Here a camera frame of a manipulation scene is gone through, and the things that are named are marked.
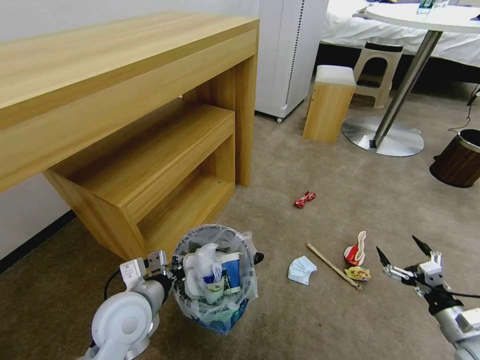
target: trash can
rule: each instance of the trash can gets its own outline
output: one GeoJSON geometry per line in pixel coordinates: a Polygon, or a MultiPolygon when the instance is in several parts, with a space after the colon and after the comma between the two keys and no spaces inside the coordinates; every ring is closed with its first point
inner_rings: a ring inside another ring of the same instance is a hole
{"type": "Polygon", "coordinates": [[[470,188],[480,177],[480,131],[459,131],[429,169],[442,183],[470,188]]]}
{"type": "Polygon", "coordinates": [[[178,243],[172,263],[182,263],[182,258],[206,244],[218,244],[217,250],[225,254],[239,254],[240,291],[224,296],[213,304],[202,299],[191,299],[185,292],[183,279],[173,284],[173,295],[183,314],[201,325],[221,334],[227,334],[243,315],[250,300],[258,297],[255,255],[252,233],[240,233],[219,224],[201,225],[178,243]]]}

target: round table base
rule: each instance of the round table base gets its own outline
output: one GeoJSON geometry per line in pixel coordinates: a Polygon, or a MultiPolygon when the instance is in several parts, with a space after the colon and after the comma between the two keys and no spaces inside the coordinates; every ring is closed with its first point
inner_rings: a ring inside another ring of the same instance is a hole
{"type": "Polygon", "coordinates": [[[355,145],[372,153],[392,157],[407,157],[418,154],[424,148],[424,140],[418,130],[409,130],[393,123],[378,148],[370,147],[382,118],[379,116],[356,116],[347,119],[341,132],[355,145]]]}

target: white cushion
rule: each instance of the white cushion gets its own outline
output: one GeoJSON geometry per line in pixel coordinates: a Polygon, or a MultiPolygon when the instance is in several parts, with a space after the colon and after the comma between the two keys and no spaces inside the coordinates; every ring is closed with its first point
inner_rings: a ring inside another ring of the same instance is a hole
{"type": "Polygon", "coordinates": [[[354,70],[351,67],[318,65],[316,83],[355,86],[354,70]]]}

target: white bedsheet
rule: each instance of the white bedsheet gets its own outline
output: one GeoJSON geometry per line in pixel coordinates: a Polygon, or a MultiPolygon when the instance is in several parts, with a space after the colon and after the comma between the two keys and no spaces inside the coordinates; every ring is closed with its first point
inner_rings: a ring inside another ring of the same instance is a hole
{"type": "MultiPolygon", "coordinates": [[[[359,48],[373,41],[402,45],[407,54],[417,52],[426,30],[352,17],[367,5],[364,0],[330,0],[321,41],[359,48]]],[[[444,32],[432,56],[480,68],[480,35],[444,32]]]]}

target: garbage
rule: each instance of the garbage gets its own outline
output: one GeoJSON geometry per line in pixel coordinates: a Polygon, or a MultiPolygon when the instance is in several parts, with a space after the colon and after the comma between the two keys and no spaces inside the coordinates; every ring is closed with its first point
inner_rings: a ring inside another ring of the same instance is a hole
{"type": "Polygon", "coordinates": [[[345,249],[343,256],[346,261],[354,266],[360,266],[364,263],[365,260],[365,238],[367,237],[366,231],[360,231],[358,233],[358,242],[349,246],[345,249]]]}
{"type": "Polygon", "coordinates": [[[248,302],[258,297],[254,264],[262,259],[251,232],[240,233],[219,224],[191,230],[172,258],[172,264],[183,265],[185,272],[185,277],[173,284],[173,295],[183,314],[227,334],[248,302]]]}
{"type": "Polygon", "coordinates": [[[352,266],[345,269],[346,275],[353,280],[368,281],[372,277],[370,276],[370,270],[360,266],[352,266]]]}
{"type": "Polygon", "coordinates": [[[317,271],[317,267],[306,256],[293,260],[288,268],[288,278],[297,283],[308,285],[310,274],[317,271]]]}
{"type": "Polygon", "coordinates": [[[294,205],[297,207],[297,208],[304,208],[305,207],[305,204],[307,202],[310,202],[312,201],[313,199],[315,199],[317,197],[317,194],[315,194],[314,192],[312,191],[307,191],[305,193],[304,196],[302,196],[301,198],[295,200],[295,203],[294,205]]]}
{"type": "Polygon", "coordinates": [[[308,241],[305,243],[306,247],[309,248],[315,255],[317,255],[325,264],[327,264],[334,272],[340,275],[347,283],[352,285],[357,290],[362,290],[362,286],[353,281],[347,275],[345,275],[338,267],[336,267],[330,260],[328,260],[320,251],[318,251],[311,243],[308,241]]]}

